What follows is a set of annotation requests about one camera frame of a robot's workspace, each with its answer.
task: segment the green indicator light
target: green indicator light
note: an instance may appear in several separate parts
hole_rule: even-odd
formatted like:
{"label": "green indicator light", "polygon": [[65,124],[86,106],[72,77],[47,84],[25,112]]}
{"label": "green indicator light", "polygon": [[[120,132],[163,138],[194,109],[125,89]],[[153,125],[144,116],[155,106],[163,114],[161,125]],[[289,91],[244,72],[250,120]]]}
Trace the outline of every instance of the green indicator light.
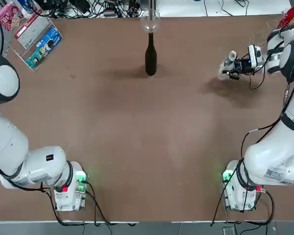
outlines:
{"label": "green indicator light", "polygon": [[226,170],[223,173],[223,179],[224,180],[229,180],[232,174],[233,174],[233,170]]}

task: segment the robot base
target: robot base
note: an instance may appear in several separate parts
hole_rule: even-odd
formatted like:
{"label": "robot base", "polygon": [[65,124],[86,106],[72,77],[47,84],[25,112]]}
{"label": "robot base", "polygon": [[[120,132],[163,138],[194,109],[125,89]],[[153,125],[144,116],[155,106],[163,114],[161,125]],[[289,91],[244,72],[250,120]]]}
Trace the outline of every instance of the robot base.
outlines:
{"label": "robot base", "polygon": [[81,180],[87,180],[87,175],[81,165],[77,162],[71,162],[73,167],[73,178],[70,186],[65,191],[57,192],[54,190],[54,197],[57,211],[84,211],[86,206],[86,189],[87,184]]}
{"label": "robot base", "polygon": [[[225,187],[229,178],[233,174],[238,162],[239,161],[237,160],[231,161],[226,167],[226,170],[222,174],[221,189]],[[246,189],[240,185],[237,178],[237,174],[235,172],[233,177],[231,178],[231,181],[228,183],[224,191],[223,203],[225,208],[232,211],[250,211],[254,208],[255,199],[256,199],[256,190],[247,191],[247,197],[246,197]]]}

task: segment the label sticker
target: label sticker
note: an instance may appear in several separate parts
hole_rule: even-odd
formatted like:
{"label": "label sticker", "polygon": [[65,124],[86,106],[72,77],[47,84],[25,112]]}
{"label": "label sticker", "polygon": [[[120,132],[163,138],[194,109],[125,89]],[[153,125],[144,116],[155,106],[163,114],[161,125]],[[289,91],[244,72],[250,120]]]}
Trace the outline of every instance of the label sticker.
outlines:
{"label": "label sticker", "polygon": [[25,49],[28,49],[48,24],[49,21],[45,17],[35,15],[15,34],[15,38]]}
{"label": "label sticker", "polygon": [[271,169],[267,169],[267,172],[264,174],[264,177],[268,179],[272,179],[272,180],[281,181],[284,177],[284,172],[285,172],[285,169],[271,168]]}

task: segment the clear plastic cup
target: clear plastic cup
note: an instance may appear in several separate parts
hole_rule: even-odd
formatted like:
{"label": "clear plastic cup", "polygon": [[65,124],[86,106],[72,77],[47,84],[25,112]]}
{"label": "clear plastic cup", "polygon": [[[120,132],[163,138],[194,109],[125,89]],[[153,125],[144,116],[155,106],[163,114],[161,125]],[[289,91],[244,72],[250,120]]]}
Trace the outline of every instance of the clear plastic cup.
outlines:
{"label": "clear plastic cup", "polygon": [[160,26],[160,14],[154,9],[144,12],[141,16],[141,24],[143,31],[153,33],[158,30]]}

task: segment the pink package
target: pink package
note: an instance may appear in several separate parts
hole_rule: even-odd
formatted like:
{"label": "pink package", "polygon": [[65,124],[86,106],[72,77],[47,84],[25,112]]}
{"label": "pink package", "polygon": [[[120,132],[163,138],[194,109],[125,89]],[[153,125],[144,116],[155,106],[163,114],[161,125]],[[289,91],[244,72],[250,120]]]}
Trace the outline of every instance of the pink package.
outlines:
{"label": "pink package", "polygon": [[7,4],[0,10],[1,25],[8,31],[19,26],[22,18],[22,13],[14,4]]}

